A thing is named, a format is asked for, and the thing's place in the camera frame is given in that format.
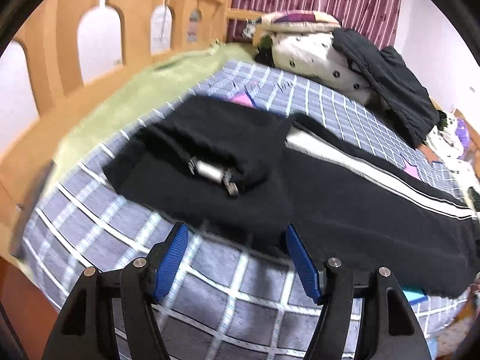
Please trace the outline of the black pants with white stripe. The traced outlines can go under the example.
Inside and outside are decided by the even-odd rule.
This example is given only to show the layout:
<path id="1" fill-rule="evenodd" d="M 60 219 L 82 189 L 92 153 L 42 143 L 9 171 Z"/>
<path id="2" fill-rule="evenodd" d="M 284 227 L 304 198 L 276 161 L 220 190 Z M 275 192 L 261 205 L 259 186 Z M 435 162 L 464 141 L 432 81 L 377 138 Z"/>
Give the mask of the black pants with white stripe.
<path id="1" fill-rule="evenodd" d="M 293 228 L 316 265 L 388 267 L 403 287 L 442 297 L 479 272 L 479 221 L 465 203 L 302 113 L 190 96 L 103 171 L 128 200 L 229 237 L 284 248 Z"/>

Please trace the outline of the grey checked star bedsheet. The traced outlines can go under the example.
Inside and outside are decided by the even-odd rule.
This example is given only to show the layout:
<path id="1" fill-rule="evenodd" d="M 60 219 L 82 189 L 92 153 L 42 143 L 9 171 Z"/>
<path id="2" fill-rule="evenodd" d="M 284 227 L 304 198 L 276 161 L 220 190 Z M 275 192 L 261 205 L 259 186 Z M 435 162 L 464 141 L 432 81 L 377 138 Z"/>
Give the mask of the grey checked star bedsheet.
<path id="1" fill-rule="evenodd" d="M 249 94 L 264 109 L 303 112 L 338 137 L 461 195 L 441 163 L 428 163 L 361 105 L 302 77 L 230 59 L 184 93 Z M 117 195 L 103 166 L 140 127 L 161 120 L 175 106 L 175 101 L 157 102 L 149 113 L 134 113 L 120 130 L 96 140 L 34 208 L 23 236 L 25 258 L 33 282 L 54 306 L 64 304 L 86 267 L 124 267 L 167 236 L 171 223 Z M 190 234 L 172 290 L 154 313 L 176 359 L 300 359 L 320 308 L 305 296 L 286 258 L 202 228 Z"/>

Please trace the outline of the green fleece blanket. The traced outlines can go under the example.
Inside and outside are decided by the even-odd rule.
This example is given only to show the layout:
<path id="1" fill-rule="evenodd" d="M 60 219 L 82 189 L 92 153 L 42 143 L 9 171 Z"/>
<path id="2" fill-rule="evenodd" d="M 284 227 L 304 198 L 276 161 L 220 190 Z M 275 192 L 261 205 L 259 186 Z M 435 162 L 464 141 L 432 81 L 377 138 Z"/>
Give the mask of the green fleece blanket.
<path id="1" fill-rule="evenodd" d="M 210 77 L 229 59 L 251 63 L 256 47 L 243 43 L 214 44 L 205 50 L 179 53 L 152 64 L 131 78 L 74 126 L 60 141 L 55 169 L 43 194 L 61 180 L 96 145 L 166 102 L 174 102 L 187 89 Z"/>

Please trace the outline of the black garment pile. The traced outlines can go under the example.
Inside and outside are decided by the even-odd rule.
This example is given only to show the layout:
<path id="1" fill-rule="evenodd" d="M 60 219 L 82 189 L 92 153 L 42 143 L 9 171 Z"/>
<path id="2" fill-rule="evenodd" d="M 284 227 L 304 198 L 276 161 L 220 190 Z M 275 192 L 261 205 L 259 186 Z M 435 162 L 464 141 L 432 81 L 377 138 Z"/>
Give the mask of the black garment pile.
<path id="1" fill-rule="evenodd" d="M 418 147 L 439 122 L 427 89 L 393 46 L 378 49 L 353 29 L 337 28 L 333 48 L 346 57 L 352 72 L 362 76 L 385 103 L 384 116 L 412 148 Z"/>

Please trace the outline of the purple plush toy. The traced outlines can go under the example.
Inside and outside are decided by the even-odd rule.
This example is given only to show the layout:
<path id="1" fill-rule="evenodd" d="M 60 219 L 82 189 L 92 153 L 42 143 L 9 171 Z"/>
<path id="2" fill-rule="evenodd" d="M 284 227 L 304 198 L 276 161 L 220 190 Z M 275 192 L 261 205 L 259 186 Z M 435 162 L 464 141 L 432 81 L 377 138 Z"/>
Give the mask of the purple plush toy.
<path id="1" fill-rule="evenodd" d="M 470 131 L 463 118 L 457 119 L 456 136 L 459 138 L 464 151 L 468 151 L 470 148 Z"/>

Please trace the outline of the white floral folded quilt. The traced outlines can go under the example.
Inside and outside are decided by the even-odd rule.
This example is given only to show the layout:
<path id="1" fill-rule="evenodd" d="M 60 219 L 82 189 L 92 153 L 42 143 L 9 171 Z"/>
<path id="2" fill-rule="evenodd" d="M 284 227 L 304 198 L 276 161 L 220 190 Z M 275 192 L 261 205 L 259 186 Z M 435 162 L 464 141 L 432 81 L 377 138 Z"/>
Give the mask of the white floral folded quilt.
<path id="1" fill-rule="evenodd" d="M 256 61 L 307 77 L 362 105 L 376 94 L 367 80 L 349 69 L 347 57 L 333 47 L 332 33 L 266 33 L 259 41 Z"/>

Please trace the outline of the purple patterned pillow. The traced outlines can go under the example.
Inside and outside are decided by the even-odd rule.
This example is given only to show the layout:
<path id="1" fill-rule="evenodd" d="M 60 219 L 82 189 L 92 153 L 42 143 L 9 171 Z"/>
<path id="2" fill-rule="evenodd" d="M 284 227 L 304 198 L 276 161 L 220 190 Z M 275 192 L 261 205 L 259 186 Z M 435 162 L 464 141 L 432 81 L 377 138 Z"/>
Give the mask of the purple patterned pillow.
<path id="1" fill-rule="evenodd" d="M 318 10 L 284 10 L 262 15 L 256 25 L 272 33 L 331 33 L 341 27 L 332 15 Z"/>

